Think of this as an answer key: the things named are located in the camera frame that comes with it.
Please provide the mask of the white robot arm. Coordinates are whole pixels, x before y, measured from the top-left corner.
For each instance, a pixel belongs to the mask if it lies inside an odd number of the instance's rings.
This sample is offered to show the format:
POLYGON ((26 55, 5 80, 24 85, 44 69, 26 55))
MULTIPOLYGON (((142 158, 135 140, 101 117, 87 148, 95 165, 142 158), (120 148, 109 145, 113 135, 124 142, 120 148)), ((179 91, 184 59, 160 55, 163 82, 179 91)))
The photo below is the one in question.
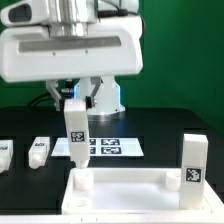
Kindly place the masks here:
POLYGON ((0 10, 0 77, 44 81, 55 102, 58 80, 79 80, 74 96, 91 115, 124 110, 114 78, 143 68, 139 0, 20 0, 0 10))

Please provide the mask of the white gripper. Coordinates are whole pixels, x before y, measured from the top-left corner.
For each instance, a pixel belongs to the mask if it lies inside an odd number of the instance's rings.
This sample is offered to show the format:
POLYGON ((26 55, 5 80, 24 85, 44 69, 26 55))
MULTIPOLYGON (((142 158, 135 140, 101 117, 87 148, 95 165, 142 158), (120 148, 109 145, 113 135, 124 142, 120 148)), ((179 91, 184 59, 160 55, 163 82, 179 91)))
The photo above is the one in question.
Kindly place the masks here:
POLYGON ((57 111, 64 109, 58 81, 91 77, 86 108, 97 104, 101 78, 138 74, 143 68, 138 16, 106 18, 83 37, 52 38, 43 26, 8 28, 0 34, 0 77, 8 83, 46 81, 57 111))

